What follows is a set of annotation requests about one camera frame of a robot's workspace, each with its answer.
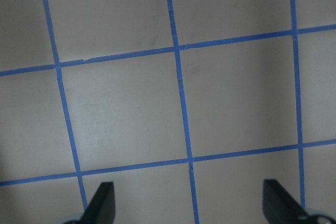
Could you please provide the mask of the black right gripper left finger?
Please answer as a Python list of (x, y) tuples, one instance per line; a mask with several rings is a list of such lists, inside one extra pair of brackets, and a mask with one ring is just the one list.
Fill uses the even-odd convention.
[(113, 224), (115, 203), (113, 182), (101, 183), (81, 216), (80, 223)]

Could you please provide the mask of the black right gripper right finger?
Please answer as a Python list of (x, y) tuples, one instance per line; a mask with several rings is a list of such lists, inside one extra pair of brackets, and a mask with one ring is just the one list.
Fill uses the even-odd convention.
[(263, 214), (272, 224), (305, 223), (308, 213), (276, 179), (264, 179), (262, 187)]

